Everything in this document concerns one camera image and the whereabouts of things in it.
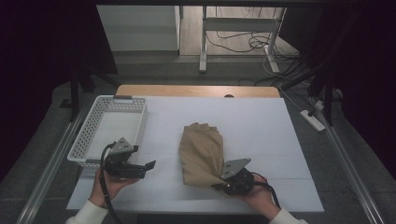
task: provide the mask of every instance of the white plastic basket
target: white plastic basket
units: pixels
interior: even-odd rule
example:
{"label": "white plastic basket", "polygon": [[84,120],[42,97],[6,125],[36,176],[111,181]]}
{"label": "white plastic basket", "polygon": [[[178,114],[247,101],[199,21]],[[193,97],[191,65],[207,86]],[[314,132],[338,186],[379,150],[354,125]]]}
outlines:
{"label": "white plastic basket", "polygon": [[[82,167],[99,167],[103,149],[108,144],[124,137],[132,146],[140,146],[146,121],[146,99],[132,96],[98,96],[79,130],[67,159]],[[136,163],[138,151],[130,158],[133,164]]]}

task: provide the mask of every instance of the hand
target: hand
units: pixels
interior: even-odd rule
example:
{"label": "hand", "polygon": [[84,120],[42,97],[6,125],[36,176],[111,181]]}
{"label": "hand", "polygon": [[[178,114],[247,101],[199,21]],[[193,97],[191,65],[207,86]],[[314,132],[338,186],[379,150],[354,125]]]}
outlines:
{"label": "hand", "polygon": [[[100,186],[99,175],[100,169],[96,171],[91,197],[88,200],[90,200],[90,202],[95,204],[96,206],[105,207],[105,196]],[[139,181],[139,179],[118,179],[114,176],[109,175],[106,171],[104,171],[104,175],[110,200],[115,198],[122,188]]]}
{"label": "hand", "polygon": [[[254,175],[254,181],[266,183],[267,180],[258,175]],[[234,196],[247,203],[251,208],[260,212],[268,220],[272,220],[280,211],[274,204],[271,192],[262,186],[254,186],[248,195]]]}

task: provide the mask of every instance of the black cable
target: black cable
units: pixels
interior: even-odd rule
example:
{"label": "black cable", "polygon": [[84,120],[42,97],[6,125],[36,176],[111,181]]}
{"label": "black cable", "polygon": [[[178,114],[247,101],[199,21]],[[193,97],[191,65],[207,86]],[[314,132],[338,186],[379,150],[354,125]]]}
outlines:
{"label": "black cable", "polygon": [[[261,41],[259,38],[267,38],[266,41]],[[255,48],[255,49],[263,49],[265,47],[265,45],[268,44],[268,41],[270,39],[270,36],[265,36],[265,35],[253,35],[253,33],[251,33],[251,38],[248,40],[248,44],[250,45],[251,48]]]}
{"label": "black cable", "polygon": [[[290,75],[291,73],[293,73],[298,67],[300,67],[303,62],[299,62],[299,64],[297,64],[297,66],[295,66],[294,68],[291,69],[292,65],[296,62],[297,60],[295,59],[290,65],[289,67],[282,73],[279,73],[277,75],[280,75],[282,77],[277,77],[272,83],[271,83],[271,87],[275,86],[275,83],[277,83],[279,80],[284,79],[284,77]],[[305,67],[299,71],[297,71],[295,74],[291,75],[291,77],[296,76],[297,74],[299,74],[300,72],[304,71]]]}
{"label": "black cable", "polygon": [[253,185],[263,186],[263,187],[266,187],[268,190],[270,190],[270,192],[271,192],[271,194],[272,194],[272,196],[273,196],[273,198],[274,198],[274,202],[275,202],[276,206],[280,209],[279,200],[277,199],[275,190],[274,190],[273,187],[271,187],[271,186],[267,183],[267,178],[265,178],[264,176],[259,175],[259,174],[257,174],[257,173],[254,173],[254,172],[251,172],[251,173],[254,174],[254,175],[258,175],[258,176],[261,177],[263,180],[265,180],[265,183],[258,182],[258,181],[253,181]]}
{"label": "black cable", "polygon": [[313,107],[314,110],[316,110],[316,108],[315,108],[313,105],[311,105],[311,103],[309,103],[309,101],[307,101],[302,95],[300,95],[300,94],[298,94],[297,92],[292,91],[292,90],[289,90],[289,91],[291,91],[291,92],[294,93],[295,95],[297,95],[297,96],[299,96],[300,98],[302,98],[307,104],[309,104],[309,106]]}
{"label": "black cable", "polygon": [[220,48],[224,48],[224,49],[227,49],[227,50],[230,50],[230,51],[232,51],[232,52],[236,52],[236,53],[246,53],[246,52],[250,52],[250,51],[253,51],[253,50],[254,50],[254,49],[248,49],[248,50],[235,50],[235,49],[229,49],[229,48],[227,48],[227,47],[224,47],[224,46],[222,46],[222,45],[215,44],[215,43],[213,43],[212,41],[210,41],[209,36],[207,36],[207,34],[206,34],[206,38],[207,38],[207,41],[209,41],[209,43],[211,43],[212,45],[217,46],[217,47],[220,47]]}
{"label": "black cable", "polygon": [[266,80],[268,80],[268,79],[272,79],[273,77],[265,77],[265,78],[262,78],[262,79],[260,79],[260,80],[257,80],[257,81],[255,81],[254,83],[253,83],[253,86],[257,86],[257,84],[259,84],[259,83],[261,83],[261,82],[264,82],[264,81],[266,81]]}
{"label": "black cable", "polygon": [[277,45],[274,44],[274,49],[273,49],[274,56],[277,57],[279,60],[282,61],[287,61],[287,60],[293,60],[293,59],[301,59],[300,55],[284,55],[282,54],[279,50],[277,50]]}
{"label": "black cable", "polygon": [[[221,17],[222,17],[222,11],[221,11],[221,7],[219,7],[219,12],[220,12],[220,14],[221,14]],[[216,7],[216,17],[218,16],[218,7]]]}
{"label": "black cable", "polygon": [[248,14],[250,14],[251,11],[254,10],[254,7],[248,7],[248,8],[245,7],[245,10],[247,11],[247,14],[245,15],[245,17],[246,17],[246,16],[248,16]]}
{"label": "black cable", "polygon": [[262,186],[262,187],[267,188],[267,189],[271,192],[276,206],[280,209],[279,200],[277,199],[277,196],[276,196],[276,193],[275,193],[275,190],[274,190],[273,187],[271,187],[271,186],[270,186],[269,184],[267,184],[267,183],[262,183],[262,182],[258,182],[258,181],[253,181],[253,185]]}
{"label": "black cable", "polygon": [[242,86],[241,85],[241,81],[242,80],[247,80],[247,81],[250,81],[250,82],[256,82],[255,80],[253,80],[253,79],[250,79],[250,78],[247,78],[247,77],[242,77],[242,78],[239,78],[239,80],[238,80],[238,86]]}
{"label": "black cable", "polygon": [[108,212],[113,217],[113,219],[116,221],[116,223],[122,224],[120,218],[117,216],[116,212],[114,211],[113,205],[111,204],[110,196],[108,195],[108,190],[107,190],[107,185],[106,185],[106,180],[105,180],[105,167],[104,167],[105,154],[106,154],[107,150],[109,148],[113,148],[115,144],[116,143],[109,144],[105,147],[105,149],[103,149],[102,156],[100,158],[99,182],[100,182],[100,186],[102,188],[103,195],[105,196],[105,202],[106,202]]}
{"label": "black cable", "polygon": [[274,16],[275,16],[275,13],[276,13],[276,9],[277,9],[277,7],[274,9],[274,14],[273,14],[273,18],[274,18]]}
{"label": "black cable", "polygon": [[260,7],[260,12],[259,12],[258,18],[260,17],[261,14],[262,14],[262,7]]}
{"label": "black cable", "polygon": [[242,34],[238,34],[238,35],[219,36],[219,31],[216,31],[216,34],[218,35],[218,38],[221,38],[221,39],[227,39],[227,38],[236,37],[236,36],[239,36],[239,35],[250,35],[251,33],[254,33],[254,32],[247,32],[247,33],[242,33]]}

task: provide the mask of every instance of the white table surface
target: white table surface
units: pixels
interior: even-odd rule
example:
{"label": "white table surface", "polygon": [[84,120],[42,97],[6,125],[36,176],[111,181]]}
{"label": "white table surface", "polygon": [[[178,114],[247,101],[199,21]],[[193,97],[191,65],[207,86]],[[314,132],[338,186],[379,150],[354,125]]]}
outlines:
{"label": "white table surface", "polygon": [[[214,189],[182,182],[178,146],[184,126],[218,127],[224,160],[251,158],[247,169],[265,175],[281,207],[291,212],[322,212],[285,102],[281,98],[144,97],[148,121],[138,164],[157,161],[145,179],[123,189],[116,210],[137,213],[254,214],[244,203]],[[117,141],[125,135],[111,130]],[[93,170],[84,169],[67,209],[80,209],[90,196]]]}

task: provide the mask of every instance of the wire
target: wire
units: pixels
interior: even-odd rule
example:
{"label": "wire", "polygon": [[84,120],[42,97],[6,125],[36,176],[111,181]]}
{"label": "wire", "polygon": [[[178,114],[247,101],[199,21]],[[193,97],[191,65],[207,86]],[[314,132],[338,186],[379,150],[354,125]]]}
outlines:
{"label": "wire", "polygon": [[289,96],[282,90],[282,85],[279,86],[279,89],[283,92],[283,94],[289,99],[289,101],[294,104],[297,108],[299,108],[301,111],[303,111],[299,106],[297,106],[297,104],[295,104],[290,98]]}
{"label": "wire", "polygon": [[[260,41],[257,37],[259,38],[267,38],[266,41]],[[270,39],[270,36],[264,36],[264,35],[253,35],[253,33],[251,33],[251,38],[248,40],[248,43],[250,45],[251,48],[255,48],[255,49],[263,49],[265,47],[265,45],[268,44],[268,41]]]}
{"label": "wire", "polygon": [[261,177],[262,179],[264,179],[265,183],[259,182],[259,181],[253,181],[253,185],[262,186],[262,187],[265,187],[265,188],[267,188],[268,190],[270,190],[270,192],[271,192],[271,194],[272,194],[272,196],[273,196],[273,198],[274,198],[274,202],[275,202],[276,206],[280,209],[279,200],[277,199],[275,190],[274,190],[273,187],[271,187],[271,186],[268,184],[267,178],[265,178],[264,176],[259,175],[259,174],[257,174],[257,173],[254,173],[254,172],[251,172],[251,173],[254,174],[254,175],[258,175],[259,177]]}
{"label": "wire", "polygon": [[238,35],[219,36],[219,31],[216,31],[218,38],[221,38],[221,39],[227,39],[227,38],[236,37],[236,36],[240,36],[240,35],[250,35],[251,33],[253,33],[253,32],[242,33],[242,34],[238,34]]}
{"label": "wire", "polygon": [[274,9],[274,14],[273,14],[273,18],[274,18],[274,16],[275,16],[275,13],[276,13],[276,9],[277,9],[277,7]]}
{"label": "wire", "polygon": [[254,50],[254,48],[253,48],[253,49],[248,49],[248,50],[235,50],[235,49],[229,49],[229,48],[227,48],[227,47],[225,47],[225,46],[218,45],[218,44],[215,44],[215,43],[213,43],[212,41],[210,41],[209,36],[207,36],[207,34],[206,34],[206,39],[207,39],[207,41],[209,41],[209,43],[211,43],[211,44],[214,45],[214,46],[217,46],[217,47],[220,47],[220,48],[223,48],[223,49],[227,49],[227,50],[230,50],[230,51],[236,52],[236,53],[246,53],[246,52],[250,52],[250,51],[253,51],[253,50]]}
{"label": "wire", "polygon": [[274,49],[273,49],[274,56],[276,56],[280,60],[291,60],[291,59],[301,59],[302,57],[300,56],[300,53],[296,50],[294,52],[295,55],[284,55],[280,53],[280,51],[277,49],[277,45],[274,44]]}
{"label": "wire", "polygon": [[[238,80],[238,85],[239,85],[239,86],[242,86],[241,82],[242,82],[243,80],[247,80],[247,81],[249,81],[249,82],[252,82],[252,83],[253,83],[253,86],[256,86],[256,85],[259,84],[260,82],[263,82],[263,81],[266,81],[266,80],[270,80],[270,79],[275,79],[275,80],[272,82],[272,84],[270,85],[270,86],[274,86],[274,84],[275,84],[276,82],[278,82],[281,78],[288,78],[288,79],[291,79],[291,77],[285,77],[285,76],[288,76],[289,74],[293,73],[299,66],[301,66],[301,64],[303,64],[302,62],[299,62],[299,64],[298,64],[297,66],[295,66],[294,68],[292,68],[293,63],[291,63],[291,64],[289,65],[289,67],[288,67],[284,72],[279,73],[279,74],[271,74],[269,71],[267,71],[268,73],[270,73],[271,75],[274,75],[275,77],[264,77],[264,78],[261,78],[261,79],[259,79],[259,80],[253,80],[253,79],[250,79],[250,78],[243,77],[243,78],[240,78],[240,79]],[[293,77],[293,76],[297,75],[298,73],[302,72],[304,69],[305,69],[305,67],[302,68],[302,69],[300,69],[299,71],[297,71],[296,74],[293,74],[293,75],[291,75],[291,76]]]}
{"label": "wire", "polygon": [[246,16],[248,16],[248,14],[250,14],[250,12],[252,12],[254,10],[254,7],[245,7],[245,10],[247,11],[247,14],[245,15],[245,17],[246,17]]}
{"label": "wire", "polygon": [[264,68],[265,72],[267,72],[267,73],[270,74],[270,75],[273,75],[273,76],[275,76],[275,77],[282,77],[282,78],[285,78],[285,79],[291,79],[291,80],[293,80],[293,78],[291,78],[291,77],[281,76],[281,75],[279,75],[279,74],[275,74],[275,73],[272,73],[272,72],[268,71],[267,68],[265,67],[265,64],[264,64],[264,67],[263,67],[263,68]]}
{"label": "wire", "polygon": [[262,7],[260,7],[259,16],[257,18],[259,18],[261,14],[262,14]]}
{"label": "wire", "polygon": [[100,158],[100,174],[99,174],[99,182],[100,186],[102,188],[103,195],[105,196],[105,202],[106,206],[108,209],[108,212],[111,214],[113,217],[114,221],[118,224],[122,224],[120,218],[117,216],[116,212],[114,211],[113,205],[111,204],[110,201],[110,196],[108,195],[108,190],[107,190],[107,185],[106,185],[106,180],[105,180],[105,167],[104,167],[104,161],[105,161],[105,154],[108,149],[114,147],[116,143],[109,144],[103,149],[102,156]]}
{"label": "wire", "polygon": [[291,92],[294,93],[295,95],[297,95],[297,96],[299,96],[300,98],[302,98],[307,104],[309,104],[309,106],[313,107],[314,110],[316,110],[316,108],[315,108],[313,105],[311,105],[311,103],[309,103],[309,101],[306,100],[302,95],[300,95],[300,94],[298,94],[297,92],[292,91],[292,90],[289,90],[289,91],[291,91]]}
{"label": "wire", "polygon": [[[219,7],[219,12],[220,12],[220,14],[221,14],[221,17],[222,17],[222,11],[221,11],[221,7]],[[216,7],[216,17],[218,16],[218,7]]]}

